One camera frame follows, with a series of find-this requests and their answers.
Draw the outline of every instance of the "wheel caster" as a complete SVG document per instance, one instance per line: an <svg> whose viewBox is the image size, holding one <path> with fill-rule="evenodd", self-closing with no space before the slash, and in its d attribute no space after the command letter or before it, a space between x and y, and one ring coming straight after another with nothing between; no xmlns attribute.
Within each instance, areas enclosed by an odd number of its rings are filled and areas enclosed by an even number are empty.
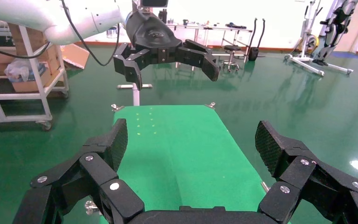
<svg viewBox="0 0 358 224"><path fill-rule="evenodd" d="M46 121L46 122L42 123L42 130L45 132L50 131L52 127L53 127L53 125L51 124L50 121Z"/></svg>
<svg viewBox="0 0 358 224"><path fill-rule="evenodd" d="M69 98L69 92L68 92L68 91L61 92L61 96L62 96L64 99L68 99L68 98Z"/></svg>

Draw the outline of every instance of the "white robotic arm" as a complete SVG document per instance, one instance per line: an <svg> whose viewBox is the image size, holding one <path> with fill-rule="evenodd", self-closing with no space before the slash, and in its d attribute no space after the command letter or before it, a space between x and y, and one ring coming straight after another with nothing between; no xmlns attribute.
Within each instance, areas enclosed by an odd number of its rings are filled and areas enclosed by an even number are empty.
<svg viewBox="0 0 358 224"><path fill-rule="evenodd" d="M104 32L125 22L132 12L131 0L66 0L69 14L82 36ZM79 41L60 0L0 0L0 20L43 31L58 45Z"/></svg>

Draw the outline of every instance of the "metal bolt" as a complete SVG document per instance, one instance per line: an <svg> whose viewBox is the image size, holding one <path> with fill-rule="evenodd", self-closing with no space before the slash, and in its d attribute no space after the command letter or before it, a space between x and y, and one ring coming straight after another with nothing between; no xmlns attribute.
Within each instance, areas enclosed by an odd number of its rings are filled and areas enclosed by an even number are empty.
<svg viewBox="0 0 358 224"><path fill-rule="evenodd" d="M117 190L118 187L120 187L120 185L118 185L118 183L113 183L113 184L110 185L111 190Z"/></svg>
<svg viewBox="0 0 358 224"><path fill-rule="evenodd" d="M46 176L41 176L38 178L38 183L43 183L47 180L47 177Z"/></svg>
<svg viewBox="0 0 358 224"><path fill-rule="evenodd" d="M91 161L94 157L92 155L86 156L86 161Z"/></svg>
<svg viewBox="0 0 358 224"><path fill-rule="evenodd" d="M286 186L281 186L280 189L285 194L290 193L290 189L288 187L286 187Z"/></svg>
<svg viewBox="0 0 358 224"><path fill-rule="evenodd" d="M358 182L352 182L352 185L355 187L355 188L357 188L358 189Z"/></svg>
<svg viewBox="0 0 358 224"><path fill-rule="evenodd" d="M302 164L304 164L305 166L308 166L310 164L310 162L308 162L308 160L301 160L300 162Z"/></svg>

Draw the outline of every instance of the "green tablecloth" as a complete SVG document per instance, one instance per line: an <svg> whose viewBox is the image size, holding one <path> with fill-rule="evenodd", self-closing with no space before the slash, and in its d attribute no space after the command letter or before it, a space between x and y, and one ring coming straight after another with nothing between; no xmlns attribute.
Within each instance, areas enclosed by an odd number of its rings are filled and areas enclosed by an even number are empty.
<svg viewBox="0 0 358 224"><path fill-rule="evenodd" d="M262 180L213 109L132 106L116 112L118 118L128 126L118 174L146 210L257 210L265 195Z"/></svg>

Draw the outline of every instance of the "cardboard box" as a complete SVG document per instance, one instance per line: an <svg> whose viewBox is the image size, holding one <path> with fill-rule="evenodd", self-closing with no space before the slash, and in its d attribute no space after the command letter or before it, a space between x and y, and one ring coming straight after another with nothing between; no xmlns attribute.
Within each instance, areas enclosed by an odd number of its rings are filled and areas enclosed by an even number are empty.
<svg viewBox="0 0 358 224"><path fill-rule="evenodd" d="M19 40L22 41L20 27L16 24L12 24L12 23L8 23L8 25L9 25L9 30L12 33L13 39L17 40L17 41L19 41ZM31 28L27 27L27 33L28 33L30 41L32 41L32 39L39 40L39 41L47 41L47 38L44 35L44 33L39 30L31 29Z"/></svg>
<svg viewBox="0 0 358 224"><path fill-rule="evenodd" d="M5 71L5 69L7 68L7 66L9 65L9 63L0 63L0 71Z"/></svg>
<svg viewBox="0 0 358 224"><path fill-rule="evenodd" d="M43 87L48 86L48 82L51 79L51 71L50 69L46 69L43 74L41 74L41 81ZM12 83L14 90L16 92L35 92L38 91L38 85L36 84L36 81L28 81L28 82L18 82L18 83Z"/></svg>
<svg viewBox="0 0 358 224"><path fill-rule="evenodd" d="M80 69L84 69L90 55L87 50L75 44L69 44L61 47L61 52L65 63L70 64L69 67L75 66Z"/></svg>
<svg viewBox="0 0 358 224"><path fill-rule="evenodd" d="M56 71L60 67L56 45L51 46L47 50L47 55L47 60L41 61L41 63L45 63L46 67L50 68L51 72L54 73L54 71Z"/></svg>
<svg viewBox="0 0 358 224"><path fill-rule="evenodd" d="M16 48L14 48L14 47L0 47L0 51L4 51L6 53L16 55ZM11 63L13 60L14 60L14 57L0 54L0 63Z"/></svg>
<svg viewBox="0 0 358 224"><path fill-rule="evenodd" d="M25 44L21 36L20 27L18 25L9 23L9 29L12 33L13 43L15 45L17 55L26 56L27 50L25 49ZM29 41L31 43L32 51L43 47L47 43L47 38L43 32L31 28L27 28L27 33ZM38 57L39 60L48 60L47 54L42 54Z"/></svg>

